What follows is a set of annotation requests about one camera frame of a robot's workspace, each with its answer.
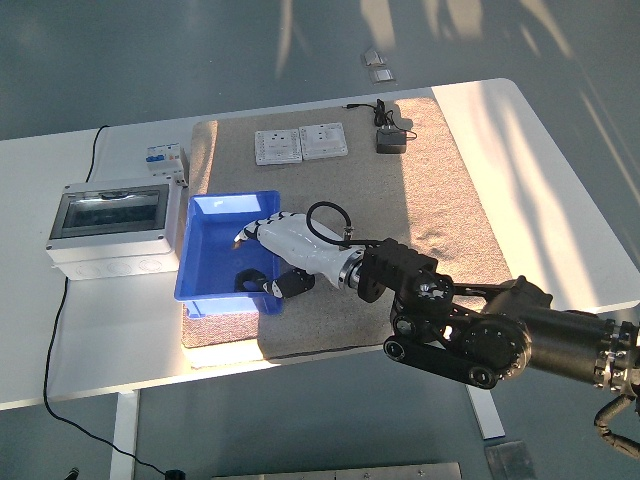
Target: black cable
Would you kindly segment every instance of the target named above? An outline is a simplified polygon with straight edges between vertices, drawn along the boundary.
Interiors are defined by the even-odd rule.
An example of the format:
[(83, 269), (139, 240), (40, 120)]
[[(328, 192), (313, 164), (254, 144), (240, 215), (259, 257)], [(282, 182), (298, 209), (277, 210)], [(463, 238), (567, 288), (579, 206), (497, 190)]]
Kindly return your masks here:
[(376, 247), (378, 245), (380, 245), (382, 242), (379, 240), (334, 240), (333, 238), (329, 238), (323, 234), (321, 234), (320, 232), (318, 232), (315, 227), (313, 226), (313, 224), (311, 223), (311, 215), (313, 215), (313, 212), (320, 207), (329, 207), (332, 208), (334, 210), (336, 210), (337, 212), (339, 212), (346, 223), (346, 227), (350, 228), (351, 227), (351, 219), (349, 218), (349, 214), (347, 213), (347, 211), (342, 208), (340, 205), (336, 205), (333, 202), (317, 202), (314, 203), (313, 205), (311, 205), (309, 207), (309, 210), (307, 210), (307, 216), (306, 216), (306, 220), (307, 220), (307, 228), (311, 231), (311, 233), (313, 233), (316, 237), (318, 237), (320, 240), (323, 240), (331, 245), (337, 245), (339, 247), (352, 247), (355, 245), (362, 245), (365, 247)]
[(344, 108), (351, 109), (357, 107), (369, 107), (373, 109), (373, 124), (376, 127), (388, 125), (384, 102), (382, 100), (378, 99), (375, 106), (369, 105), (368, 103), (349, 103)]
[(623, 437), (622, 435), (615, 434), (609, 428), (609, 422), (613, 417), (631, 405), (634, 400), (635, 397), (619, 395), (598, 412), (593, 424), (600, 438), (607, 442), (607, 444), (631, 458), (640, 460), (640, 443)]
[(407, 140), (415, 140), (416, 138), (418, 138), (418, 134), (416, 132), (414, 132), (412, 130), (407, 130), (406, 128), (400, 128), (398, 125), (396, 125), (396, 122), (393, 120), (393, 110), (389, 110), (385, 114), (385, 118), (389, 122), (388, 125), (393, 125), (394, 127), (396, 127), (401, 132), (410, 133), (410, 134), (413, 135), (413, 137), (407, 137)]
[(87, 179), (84, 181), (84, 183), (88, 183), (89, 179), (91, 178), (91, 174), (93, 173), (93, 166), (96, 164), (96, 142), (98, 141), (98, 136), (100, 135), (100, 132), (102, 130), (104, 130), (105, 128), (108, 128), (109, 125), (103, 125), (98, 129), (98, 132), (96, 133), (95, 138), (93, 139), (93, 154), (91, 155), (91, 166), (89, 167), (89, 173), (87, 174)]
[[(410, 133), (413, 135), (413, 137), (407, 137), (407, 140), (415, 140), (416, 138), (418, 138), (418, 134), (416, 132), (407, 130), (406, 128), (400, 128), (398, 125), (396, 125), (396, 122), (393, 120), (393, 110), (387, 111), (384, 105), (384, 102), (382, 100), (378, 99), (375, 106), (369, 105), (368, 103), (349, 103), (345, 105), (343, 108), (351, 109), (351, 108), (357, 108), (357, 107), (369, 107), (373, 109), (373, 113), (374, 113), (373, 124), (376, 127), (393, 126), (398, 130), (400, 130), (401, 132)], [(385, 135), (391, 134), (391, 132), (387, 132), (384, 129), (380, 130), (380, 132)]]
[(134, 454), (129, 453), (129, 452), (125, 452), (123, 450), (120, 450), (118, 447), (116, 447), (109, 440), (105, 440), (102, 437), (98, 437), (97, 435), (92, 434), (91, 432), (89, 432), (88, 430), (84, 429), (83, 427), (81, 427), (77, 423), (75, 423), (75, 422), (73, 422), (73, 421), (71, 421), (71, 420), (69, 420), (67, 418), (61, 417), (60, 415), (58, 415), (57, 413), (55, 413), (51, 409), (51, 406), (49, 405), (49, 397), (47, 395), (47, 390), (48, 390), (48, 386), (49, 386), (49, 370), (50, 370), (50, 367), (51, 367), (51, 352), (53, 351), (53, 344), (55, 343), (56, 333), (58, 332), (58, 323), (60, 322), (60, 315), (62, 314), (62, 310), (64, 309), (64, 305), (65, 305), (65, 302), (67, 300), (67, 292), (68, 291), (69, 291), (69, 278), (66, 278), (65, 281), (64, 281), (64, 293), (62, 294), (62, 300), (60, 301), (60, 306), (58, 307), (58, 313), (56, 313), (56, 319), (55, 319), (55, 322), (53, 323), (53, 334), (51, 335), (51, 342), (49, 343), (49, 350), (47, 351), (47, 363), (46, 363), (45, 370), (44, 370), (44, 386), (42, 388), (42, 398), (44, 400), (44, 406), (47, 409), (47, 412), (49, 412), (49, 415), (51, 415), (56, 420), (60, 420), (61, 422), (64, 422), (64, 423), (66, 423), (68, 425), (71, 425), (72, 427), (77, 428), (82, 433), (84, 433), (85, 435), (88, 435), (89, 437), (93, 438), (94, 440), (98, 440), (99, 442), (102, 442), (102, 443), (105, 443), (105, 444), (109, 445), (116, 452), (121, 453), (123, 455), (126, 455), (128, 457), (131, 457), (136, 462), (138, 462), (140, 465), (144, 465), (145, 467), (151, 467), (156, 472), (158, 472), (160, 475), (164, 476), (165, 473), (162, 470), (160, 470), (158, 467), (156, 467), (155, 465), (152, 465), (151, 463), (145, 463), (145, 462), (140, 461), (138, 459), (138, 457), (136, 457)]

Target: beige mat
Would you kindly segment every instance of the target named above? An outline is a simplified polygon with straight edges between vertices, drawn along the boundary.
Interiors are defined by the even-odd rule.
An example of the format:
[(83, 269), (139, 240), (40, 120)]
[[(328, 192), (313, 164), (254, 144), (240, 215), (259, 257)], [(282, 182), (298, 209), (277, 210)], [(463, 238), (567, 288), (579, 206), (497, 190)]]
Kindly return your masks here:
[[(330, 108), (200, 123), (192, 138), (190, 193), (278, 190), (283, 210), (306, 212), (329, 200), (344, 207), (355, 238), (408, 243), (438, 258), (456, 282), (499, 283), (509, 270), (446, 121), (433, 99), (389, 103), (394, 118), (418, 134), (403, 155), (375, 153), (373, 110)], [(257, 166), (254, 134), (342, 122), (349, 155), (302, 164)], [(341, 231), (342, 218), (317, 219)], [(373, 304), (318, 278), (309, 293), (285, 301), (281, 315), (183, 319), (183, 346), (194, 366), (275, 359), (378, 345), (391, 333), (387, 291)]]

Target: table leg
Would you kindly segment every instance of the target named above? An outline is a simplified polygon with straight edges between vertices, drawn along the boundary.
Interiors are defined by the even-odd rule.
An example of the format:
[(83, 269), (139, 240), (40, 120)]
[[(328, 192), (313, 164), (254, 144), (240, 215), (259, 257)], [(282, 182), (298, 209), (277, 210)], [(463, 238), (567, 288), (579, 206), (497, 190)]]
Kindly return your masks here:
[[(125, 452), (134, 453), (138, 434), (138, 401), (140, 391), (118, 393), (116, 426), (113, 431), (113, 443)], [(134, 460), (115, 450), (111, 454), (110, 480), (133, 480)]]

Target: robotic arm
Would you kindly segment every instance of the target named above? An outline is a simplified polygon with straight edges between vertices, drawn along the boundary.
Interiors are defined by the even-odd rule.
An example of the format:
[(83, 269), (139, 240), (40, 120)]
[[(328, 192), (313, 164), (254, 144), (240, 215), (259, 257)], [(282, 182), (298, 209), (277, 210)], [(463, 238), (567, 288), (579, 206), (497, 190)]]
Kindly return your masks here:
[[(321, 206), (344, 216), (342, 239), (311, 219)], [(376, 301), (386, 288), (393, 290), (389, 320), (394, 334), (383, 349), (399, 363), (483, 389), (531, 366), (611, 390), (618, 397), (596, 416), (598, 433), (640, 459), (640, 444), (608, 428), (609, 420), (633, 400), (639, 410), (639, 327), (552, 310), (553, 297), (523, 276), (502, 285), (456, 284), (437, 272), (435, 258), (391, 238), (352, 240), (352, 230), (343, 209), (320, 202), (306, 215), (280, 212), (249, 224), (235, 241), (257, 240), (296, 267), (285, 278), (260, 282), (278, 296), (308, 290), (314, 274), (324, 275), (336, 288), (356, 290), (366, 302)], [(482, 297), (486, 304), (476, 312), (455, 304), (454, 295)]]

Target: white table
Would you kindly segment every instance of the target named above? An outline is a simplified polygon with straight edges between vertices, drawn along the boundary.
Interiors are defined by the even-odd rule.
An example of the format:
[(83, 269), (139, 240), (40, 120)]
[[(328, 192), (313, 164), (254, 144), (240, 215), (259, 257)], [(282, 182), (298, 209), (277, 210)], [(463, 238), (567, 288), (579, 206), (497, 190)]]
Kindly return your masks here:
[[(380, 95), (434, 96), (513, 275), (553, 293), (557, 309), (610, 311), (640, 301), (640, 274), (515, 85), (496, 79)], [(148, 146), (180, 142), (204, 120), (372, 102), (376, 96), (104, 130), (93, 180), (146, 176)], [(82, 182), (95, 130), (0, 142), (0, 409), (41, 402), (45, 355), (64, 276), (44, 250), (62, 188)], [(267, 368), (192, 370), (181, 348), (176, 274), (72, 282), (50, 395), (77, 398)], [(307, 356), (308, 361), (321, 356)]]

